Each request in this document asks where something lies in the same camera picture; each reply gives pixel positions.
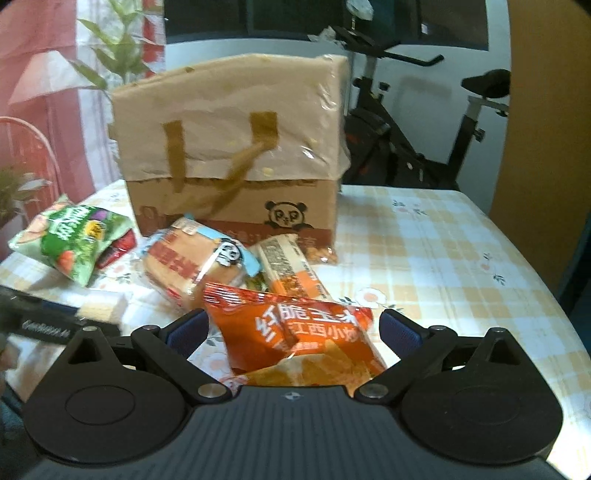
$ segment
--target green snack bag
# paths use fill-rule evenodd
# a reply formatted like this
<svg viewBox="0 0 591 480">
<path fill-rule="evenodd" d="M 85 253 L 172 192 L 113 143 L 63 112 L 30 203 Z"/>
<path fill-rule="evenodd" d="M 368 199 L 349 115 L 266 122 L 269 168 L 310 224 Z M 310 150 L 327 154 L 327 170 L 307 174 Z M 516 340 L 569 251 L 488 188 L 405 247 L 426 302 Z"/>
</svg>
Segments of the green snack bag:
<svg viewBox="0 0 591 480">
<path fill-rule="evenodd" d="M 101 253 L 131 227 L 131 220 L 124 215 L 74 205 L 62 195 L 8 245 L 86 287 Z"/>
</svg>

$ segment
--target window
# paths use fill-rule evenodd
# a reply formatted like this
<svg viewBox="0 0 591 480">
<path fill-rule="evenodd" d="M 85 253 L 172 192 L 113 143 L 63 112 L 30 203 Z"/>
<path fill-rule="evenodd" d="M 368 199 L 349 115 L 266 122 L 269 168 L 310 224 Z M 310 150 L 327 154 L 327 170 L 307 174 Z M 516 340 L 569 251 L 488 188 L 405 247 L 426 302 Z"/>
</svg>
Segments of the window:
<svg viewBox="0 0 591 480">
<path fill-rule="evenodd" d="M 371 0 L 374 20 L 362 33 L 386 43 L 447 45 L 488 50 L 486 0 Z"/>
<path fill-rule="evenodd" d="M 166 0 L 168 43 L 205 38 L 307 40 L 345 25 L 344 0 Z"/>
<path fill-rule="evenodd" d="M 371 0 L 374 20 L 356 28 L 378 43 L 488 49 L 485 0 Z M 329 25 L 351 26 L 345 0 L 166 0 L 168 43 L 205 38 L 305 40 Z"/>
</svg>

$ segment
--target bike seat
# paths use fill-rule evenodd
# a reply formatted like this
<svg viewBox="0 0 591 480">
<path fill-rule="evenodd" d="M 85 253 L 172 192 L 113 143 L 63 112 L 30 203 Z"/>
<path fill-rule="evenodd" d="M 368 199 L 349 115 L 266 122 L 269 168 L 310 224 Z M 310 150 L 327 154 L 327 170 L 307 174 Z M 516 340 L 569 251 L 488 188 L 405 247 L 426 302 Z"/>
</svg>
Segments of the bike seat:
<svg viewBox="0 0 591 480">
<path fill-rule="evenodd" d="M 469 92 L 485 98 L 501 98 L 509 95 L 511 72 L 509 70 L 490 70 L 484 75 L 462 80 L 462 87 Z"/>
</svg>

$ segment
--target bike handlebar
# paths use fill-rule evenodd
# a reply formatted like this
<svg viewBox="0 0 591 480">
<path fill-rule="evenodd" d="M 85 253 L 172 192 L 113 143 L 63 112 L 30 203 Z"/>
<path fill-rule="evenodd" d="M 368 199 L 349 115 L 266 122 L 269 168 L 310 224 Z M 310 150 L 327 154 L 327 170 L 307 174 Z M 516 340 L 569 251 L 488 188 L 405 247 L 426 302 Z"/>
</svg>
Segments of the bike handlebar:
<svg viewBox="0 0 591 480">
<path fill-rule="evenodd" d="M 379 46 L 376 45 L 376 42 L 372 38 L 362 33 L 350 31 L 343 27 L 333 27 L 333 29 L 337 34 L 337 39 L 345 42 L 346 50 L 361 53 L 363 55 L 367 55 L 368 57 L 375 57 L 377 59 L 389 58 L 393 60 L 404 61 L 406 63 L 412 63 L 413 65 L 418 65 L 420 67 L 432 67 L 433 65 L 437 65 L 445 59 L 443 55 L 437 55 L 431 60 L 420 60 L 413 57 L 407 57 L 405 55 L 399 55 L 397 53 L 390 53 L 386 50 L 400 45 L 399 41 L 391 41 L 387 45 Z"/>
</svg>

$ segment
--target tablecloth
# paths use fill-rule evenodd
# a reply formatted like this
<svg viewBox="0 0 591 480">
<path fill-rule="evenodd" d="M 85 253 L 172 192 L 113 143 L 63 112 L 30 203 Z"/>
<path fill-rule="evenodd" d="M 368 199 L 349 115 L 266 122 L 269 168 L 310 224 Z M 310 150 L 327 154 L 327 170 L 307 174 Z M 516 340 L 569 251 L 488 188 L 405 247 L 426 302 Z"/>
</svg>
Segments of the tablecloth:
<svg viewBox="0 0 591 480">
<path fill-rule="evenodd" d="M 120 180 L 85 203 L 133 217 Z M 438 190 L 343 186 L 338 200 L 338 265 L 318 265 L 330 294 L 369 306 L 375 318 L 394 308 L 423 326 L 446 325 L 460 335 L 482 336 L 492 326 L 511 331 L 560 400 L 564 423 L 548 461 L 574 480 L 591 473 L 591 360 L 539 276 L 502 232 L 465 195 Z M 178 312 L 154 290 L 135 281 L 126 255 L 90 285 L 124 291 L 129 307 L 123 334 Z M 0 265 L 0 282 L 74 306 L 87 290 L 57 271 L 12 254 Z M 370 332 L 388 365 L 397 357 Z M 9 383 L 28 398 L 61 348 L 19 339 L 21 365 Z M 205 371 L 227 371 L 221 338 L 209 338 L 190 360 Z"/>
</svg>

